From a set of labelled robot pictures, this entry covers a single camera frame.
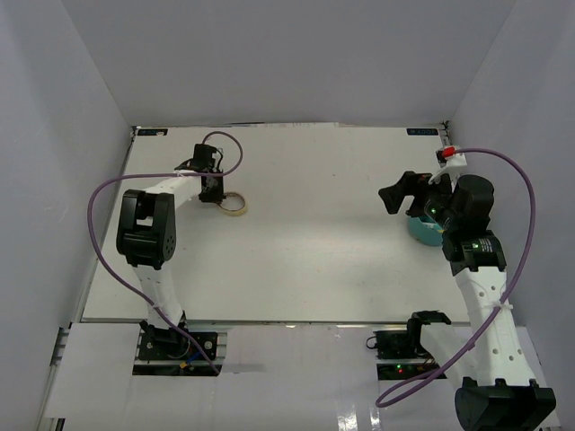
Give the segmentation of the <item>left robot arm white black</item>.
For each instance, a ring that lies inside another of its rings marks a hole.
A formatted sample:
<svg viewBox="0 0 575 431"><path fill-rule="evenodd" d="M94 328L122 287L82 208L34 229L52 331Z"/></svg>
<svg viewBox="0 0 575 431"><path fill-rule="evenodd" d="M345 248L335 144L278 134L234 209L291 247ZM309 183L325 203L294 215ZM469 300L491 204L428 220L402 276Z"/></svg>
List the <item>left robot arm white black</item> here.
<svg viewBox="0 0 575 431"><path fill-rule="evenodd" d="M184 310L168 265L176 250L176 211L193 198L223 200L223 157L214 146L196 144L193 156L176 168L174 177L146 189L129 189L122 196L116 247L151 300L140 327L151 344L171 358L185 356L190 347L190 336L175 328L183 327Z"/></svg>

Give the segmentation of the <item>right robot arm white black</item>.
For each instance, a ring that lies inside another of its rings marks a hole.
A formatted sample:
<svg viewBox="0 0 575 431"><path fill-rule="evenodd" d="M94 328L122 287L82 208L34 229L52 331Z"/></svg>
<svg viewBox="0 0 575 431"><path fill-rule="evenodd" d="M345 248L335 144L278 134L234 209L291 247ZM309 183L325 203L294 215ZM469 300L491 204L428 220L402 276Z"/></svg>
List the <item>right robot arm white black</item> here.
<svg viewBox="0 0 575 431"><path fill-rule="evenodd" d="M442 251L464 298L473 334L463 342L442 312L416 312L408 321L407 350L438 364L426 372L428 385L444 375L455 390L457 420L464 430L536 430L556 407L550 388L540 385L526 360L506 297L507 262L489 230L494 188L481 176L451 181L444 173L407 171L378 191L394 215L412 199L407 215L426 216L443 231Z"/></svg>

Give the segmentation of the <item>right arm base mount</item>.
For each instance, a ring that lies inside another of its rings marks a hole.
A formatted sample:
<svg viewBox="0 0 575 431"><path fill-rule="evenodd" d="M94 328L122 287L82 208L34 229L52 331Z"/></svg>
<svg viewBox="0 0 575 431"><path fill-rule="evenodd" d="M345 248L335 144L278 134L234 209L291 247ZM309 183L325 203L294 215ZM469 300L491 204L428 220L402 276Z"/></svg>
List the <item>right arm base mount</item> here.
<svg viewBox="0 0 575 431"><path fill-rule="evenodd" d="M366 340L366 348L376 352L376 371L379 381L404 381L412 377L424 378L427 372L439 369L435 358L421 345L424 325L451 324L439 311L414 312L400 329L376 330Z"/></svg>

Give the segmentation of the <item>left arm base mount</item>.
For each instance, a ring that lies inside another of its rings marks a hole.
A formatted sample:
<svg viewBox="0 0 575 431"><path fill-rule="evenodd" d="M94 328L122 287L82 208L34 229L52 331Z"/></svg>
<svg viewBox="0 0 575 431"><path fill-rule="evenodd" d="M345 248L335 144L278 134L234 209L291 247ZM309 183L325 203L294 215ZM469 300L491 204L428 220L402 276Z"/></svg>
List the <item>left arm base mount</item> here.
<svg viewBox="0 0 575 431"><path fill-rule="evenodd" d="M182 321L178 327L160 329L147 321L140 332L132 368L135 376L215 377L222 370L218 353L220 335L214 331L189 331Z"/></svg>

